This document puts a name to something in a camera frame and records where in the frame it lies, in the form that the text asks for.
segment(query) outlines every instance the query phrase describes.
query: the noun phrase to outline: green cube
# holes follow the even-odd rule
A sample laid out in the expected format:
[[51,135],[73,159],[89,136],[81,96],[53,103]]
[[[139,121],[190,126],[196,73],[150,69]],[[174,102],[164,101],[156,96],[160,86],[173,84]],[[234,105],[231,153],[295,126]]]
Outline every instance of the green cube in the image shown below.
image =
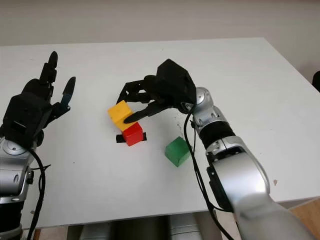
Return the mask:
[[165,156],[176,166],[179,167],[189,157],[190,152],[186,141],[178,136],[165,147]]

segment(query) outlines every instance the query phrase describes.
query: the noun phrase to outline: wooden floor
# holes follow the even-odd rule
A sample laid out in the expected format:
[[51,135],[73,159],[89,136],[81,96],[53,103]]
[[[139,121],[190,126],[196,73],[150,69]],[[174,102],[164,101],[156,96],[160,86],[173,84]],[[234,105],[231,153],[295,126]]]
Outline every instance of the wooden floor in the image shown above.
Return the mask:
[[294,207],[291,212],[320,240],[320,198]]

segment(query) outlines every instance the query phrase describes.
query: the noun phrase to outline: block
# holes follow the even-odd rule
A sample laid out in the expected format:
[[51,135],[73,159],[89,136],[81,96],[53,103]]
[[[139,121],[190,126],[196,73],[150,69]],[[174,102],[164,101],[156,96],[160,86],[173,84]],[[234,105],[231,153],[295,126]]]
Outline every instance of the block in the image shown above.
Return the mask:
[[165,156],[179,167],[190,156],[189,148],[184,139],[178,136],[165,148]]
[[136,121],[131,123],[124,123],[124,120],[133,113],[124,100],[109,108],[108,113],[112,122],[122,132],[136,123]]
[[144,139],[142,127],[138,122],[124,130],[122,132],[122,135],[128,146],[132,146],[138,142],[141,142]]

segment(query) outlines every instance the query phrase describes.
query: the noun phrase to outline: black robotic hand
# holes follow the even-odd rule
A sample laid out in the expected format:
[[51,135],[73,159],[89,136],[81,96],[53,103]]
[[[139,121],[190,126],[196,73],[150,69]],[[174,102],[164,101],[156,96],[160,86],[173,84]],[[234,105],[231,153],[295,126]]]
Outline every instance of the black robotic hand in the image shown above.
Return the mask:
[[21,94],[11,98],[0,127],[0,137],[5,136],[5,139],[26,149],[33,142],[40,146],[44,138],[42,129],[70,110],[68,103],[74,92],[76,77],[67,82],[61,102],[50,103],[57,61],[58,54],[53,51],[43,66],[40,78],[30,80]]
[[186,106],[196,104],[196,87],[187,70],[167,59],[158,67],[156,75],[147,75],[143,80],[127,82],[117,103],[122,100],[148,104],[145,109],[127,117],[124,120],[126,124],[169,108],[176,108],[187,114],[189,111]]

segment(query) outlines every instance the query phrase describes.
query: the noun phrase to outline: white wall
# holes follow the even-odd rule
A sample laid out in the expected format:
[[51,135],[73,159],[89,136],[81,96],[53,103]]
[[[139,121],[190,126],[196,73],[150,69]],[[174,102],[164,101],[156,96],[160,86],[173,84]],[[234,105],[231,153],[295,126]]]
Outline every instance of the white wall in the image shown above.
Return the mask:
[[265,37],[309,81],[317,0],[0,0],[0,45]]

